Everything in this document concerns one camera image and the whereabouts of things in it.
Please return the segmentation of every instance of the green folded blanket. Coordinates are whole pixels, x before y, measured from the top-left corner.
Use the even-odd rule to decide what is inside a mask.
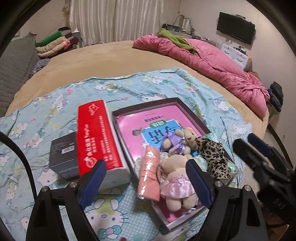
[[[52,35],[48,36],[47,38],[41,40],[40,42],[36,43],[35,46],[36,47],[43,47],[43,46],[49,44],[50,42],[52,42],[52,41],[54,41],[57,38],[62,37],[62,36],[63,35],[62,35],[61,31],[57,31],[54,34],[52,34]]]
[[[167,38],[173,42],[173,44],[177,45],[179,48],[186,49],[190,53],[194,55],[198,55],[194,47],[190,46],[183,38],[183,36],[173,35],[166,29],[163,29],[159,34],[159,37]]]

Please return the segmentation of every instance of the red tissue package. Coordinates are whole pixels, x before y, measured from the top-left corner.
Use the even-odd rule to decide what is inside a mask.
[[[97,160],[106,162],[107,174],[100,190],[130,181],[130,171],[103,100],[78,107],[77,156],[80,177]]]

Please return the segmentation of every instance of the white striped curtain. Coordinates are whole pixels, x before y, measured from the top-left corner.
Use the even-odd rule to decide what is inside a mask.
[[[69,22],[85,45],[157,33],[163,0],[71,0]]]

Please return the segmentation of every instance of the metal screw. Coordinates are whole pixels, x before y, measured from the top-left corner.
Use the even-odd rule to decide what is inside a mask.
[[[44,187],[41,188],[41,191],[42,191],[42,192],[46,192],[47,189],[48,189],[48,186],[44,186]]]
[[[76,186],[77,186],[77,182],[71,182],[71,183],[70,183],[70,187],[71,187],[71,188],[74,188],[74,187],[76,187]]]
[[[245,188],[248,192],[252,190],[252,188],[251,188],[249,185],[246,185],[244,188]]]
[[[223,183],[220,182],[220,181],[216,181],[216,182],[215,182],[215,185],[216,185],[217,187],[222,187],[222,186],[223,186]]]

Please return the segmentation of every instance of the light blue blanket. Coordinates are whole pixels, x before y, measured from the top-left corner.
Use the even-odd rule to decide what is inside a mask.
[[[233,154],[234,139],[246,139],[251,124],[219,93],[190,76],[183,69],[158,70],[116,78],[92,77],[56,89],[33,100],[7,118],[0,118],[0,131],[22,149],[30,162],[37,192],[42,186],[65,187],[67,182],[48,168],[51,141],[76,130],[77,107],[103,99],[109,112],[143,102],[178,97],[195,112],[223,143],[235,164],[243,162]],[[242,175],[234,180],[238,185]],[[33,196],[24,167],[16,155],[0,143],[0,216],[16,240],[25,240],[33,207]],[[61,210],[70,240],[76,240],[65,208]],[[190,223],[164,234],[161,222],[148,201],[136,198],[131,184],[97,194],[86,215],[101,240],[188,240],[195,235],[205,217],[204,211]]]

